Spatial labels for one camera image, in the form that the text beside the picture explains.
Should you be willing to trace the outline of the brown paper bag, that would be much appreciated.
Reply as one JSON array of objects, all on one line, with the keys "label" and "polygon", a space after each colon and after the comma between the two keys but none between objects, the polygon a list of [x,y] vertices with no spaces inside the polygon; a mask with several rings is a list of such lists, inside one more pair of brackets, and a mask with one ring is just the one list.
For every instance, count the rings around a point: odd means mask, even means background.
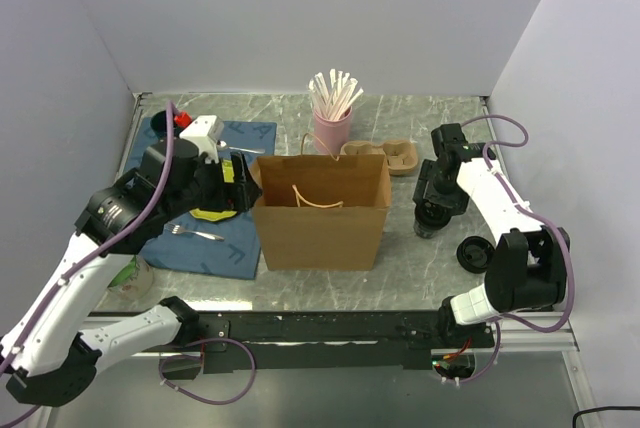
[{"label": "brown paper bag", "polygon": [[251,214],[270,271],[370,271],[391,206],[382,154],[260,156]]}]

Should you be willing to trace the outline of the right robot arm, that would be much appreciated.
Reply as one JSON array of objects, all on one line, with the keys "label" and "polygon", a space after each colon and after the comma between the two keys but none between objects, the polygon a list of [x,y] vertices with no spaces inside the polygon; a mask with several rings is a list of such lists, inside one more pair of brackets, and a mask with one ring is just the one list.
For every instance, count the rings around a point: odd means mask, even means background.
[{"label": "right robot arm", "polygon": [[521,310],[564,304],[559,321],[543,327],[552,333],[568,321],[575,302],[570,238],[565,230],[535,214],[513,188],[496,159],[493,142],[471,143],[459,123],[431,133],[435,157],[423,161],[413,195],[414,230],[430,238],[474,204],[492,237],[470,236],[457,248],[459,264],[481,274],[481,285],[446,298],[438,310],[437,333],[456,347],[487,323],[517,320]]}]

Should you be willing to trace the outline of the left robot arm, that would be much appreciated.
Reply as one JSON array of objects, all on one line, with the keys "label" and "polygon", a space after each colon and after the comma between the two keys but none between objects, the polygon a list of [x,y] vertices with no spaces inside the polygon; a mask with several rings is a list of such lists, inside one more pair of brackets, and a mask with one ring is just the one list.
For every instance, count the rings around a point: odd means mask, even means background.
[{"label": "left robot arm", "polygon": [[108,328],[82,325],[109,284],[159,237],[167,223],[193,209],[249,211],[261,195],[245,156],[230,154],[234,178],[182,139],[155,143],[139,166],[96,192],[75,223],[61,262],[23,319],[1,339],[6,389],[21,404],[60,407],[105,369],[138,352],[190,348],[199,314],[177,296]]}]

